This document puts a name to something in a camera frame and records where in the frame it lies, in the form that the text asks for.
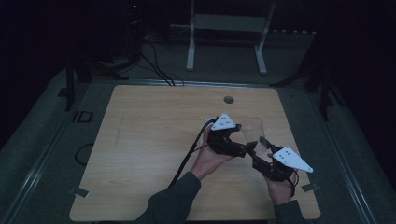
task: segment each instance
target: dark background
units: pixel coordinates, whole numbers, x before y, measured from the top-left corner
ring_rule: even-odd
[[[169,24],[189,24],[189,1],[144,2],[139,4],[144,24],[165,36]],[[103,29],[103,21],[99,21],[101,13],[107,20],[124,20],[123,4],[123,0],[0,2],[0,147],[65,67],[70,45],[95,60],[111,60],[112,50],[119,46],[117,39],[109,37],[124,29]],[[235,12],[237,4],[202,0],[197,9]],[[332,83],[339,88],[394,188],[395,9],[392,1],[283,0],[276,6],[270,28],[318,32],[301,70],[315,63],[329,66]]]

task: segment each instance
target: sleeve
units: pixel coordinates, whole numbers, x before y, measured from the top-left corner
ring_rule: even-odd
[[[297,201],[274,206],[276,224],[305,224],[310,223],[303,218]]]
[[[201,181],[193,173],[187,172],[172,188],[151,196],[147,210],[134,223],[185,223],[200,188]]]

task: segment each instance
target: person's left hand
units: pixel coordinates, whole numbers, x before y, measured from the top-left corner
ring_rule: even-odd
[[[207,136],[210,133],[210,126],[204,131],[203,146],[207,145]],[[205,146],[200,149],[199,155],[192,166],[191,172],[200,180],[207,175],[212,174],[225,161],[229,161],[233,156],[217,154],[210,146]]]
[[[272,153],[267,154],[269,158],[273,158]],[[293,186],[287,181],[278,182],[272,181],[268,177],[264,175],[265,182],[268,186],[268,194],[270,195],[271,200],[274,205],[280,205],[282,203],[288,203],[292,197]],[[292,184],[296,182],[297,179],[297,171],[291,173],[289,180]]]

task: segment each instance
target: wrist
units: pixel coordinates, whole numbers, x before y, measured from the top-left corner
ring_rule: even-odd
[[[289,203],[289,202],[290,202],[290,198],[273,199],[273,204],[274,205],[281,205],[281,204]]]
[[[206,175],[205,172],[202,171],[202,169],[199,169],[197,167],[192,167],[191,172],[193,175],[195,175],[199,180],[203,180]]]

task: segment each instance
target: white metal stand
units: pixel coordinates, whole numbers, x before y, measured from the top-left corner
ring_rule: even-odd
[[[264,46],[265,37],[268,34],[268,28],[271,24],[271,18],[274,14],[276,4],[272,3],[268,15],[266,17],[245,17],[245,16],[226,16],[212,14],[195,14],[194,0],[191,0],[191,16],[190,16],[190,45],[187,56],[187,70],[194,69],[195,55],[195,29],[212,29],[212,30],[231,30],[231,31],[247,31],[261,32],[262,38],[260,43],[254,47],[256,53],[257,64],[260,74],[267,74],[264,58],[262,57],[262,47]]]

